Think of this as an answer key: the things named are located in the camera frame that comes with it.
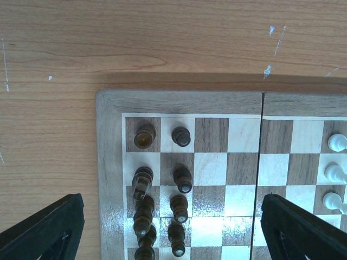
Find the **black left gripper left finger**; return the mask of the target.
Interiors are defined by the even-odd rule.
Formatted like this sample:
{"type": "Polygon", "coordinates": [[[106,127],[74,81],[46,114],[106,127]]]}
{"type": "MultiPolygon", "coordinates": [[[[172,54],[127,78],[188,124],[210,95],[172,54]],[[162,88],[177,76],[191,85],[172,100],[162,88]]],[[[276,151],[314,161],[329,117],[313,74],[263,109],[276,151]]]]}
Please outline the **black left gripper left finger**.
{"type": "Polygon", "coordinates": [[[83,207],[81,194],[68,194],[1,232],[1,259],[75,259],[83,207]]]}

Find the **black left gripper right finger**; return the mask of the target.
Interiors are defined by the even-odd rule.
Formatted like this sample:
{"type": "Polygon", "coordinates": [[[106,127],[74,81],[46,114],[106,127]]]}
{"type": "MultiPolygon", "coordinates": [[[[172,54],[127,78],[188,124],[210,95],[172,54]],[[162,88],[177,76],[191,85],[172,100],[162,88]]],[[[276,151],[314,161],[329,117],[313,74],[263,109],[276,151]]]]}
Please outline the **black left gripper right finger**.
{"type": "Polygon", "coordinates": [[[262,202],[261,228],[272,259],[346,259],[346,233],[278,194],[262,202]]]}

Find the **white chess piece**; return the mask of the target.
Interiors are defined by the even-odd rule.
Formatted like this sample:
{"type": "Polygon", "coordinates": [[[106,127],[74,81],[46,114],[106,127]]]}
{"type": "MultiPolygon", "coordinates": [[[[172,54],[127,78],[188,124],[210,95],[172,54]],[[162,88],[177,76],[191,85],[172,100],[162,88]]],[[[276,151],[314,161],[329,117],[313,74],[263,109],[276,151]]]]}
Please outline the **white chess piece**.
{"type": "Polygon", "coordinates": [[[323,197],[322,202],[327,209],[339,210],[342,214],[346,214],[346,204],[342,202],[339,194],[329,192],[323,197]]]}
{"type": "Polygon", "coordinates": [[[331,182],[347,184],[346,173],[339,165],[330,165],[326,168],[324,175],[331,182]]]}

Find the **white pawn piece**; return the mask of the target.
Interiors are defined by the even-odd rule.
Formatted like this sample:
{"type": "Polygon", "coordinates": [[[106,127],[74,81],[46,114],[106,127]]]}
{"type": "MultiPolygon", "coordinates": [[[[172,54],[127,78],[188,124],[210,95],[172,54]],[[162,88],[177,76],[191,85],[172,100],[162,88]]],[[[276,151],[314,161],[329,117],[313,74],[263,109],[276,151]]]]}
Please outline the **white pawn piece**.
{"type": "Polygon", "coordinates": [[[347,148],[347,137],[343,134],[334,134],[328,139],[328,147],[334,152],[341,152],[347,148]]]}

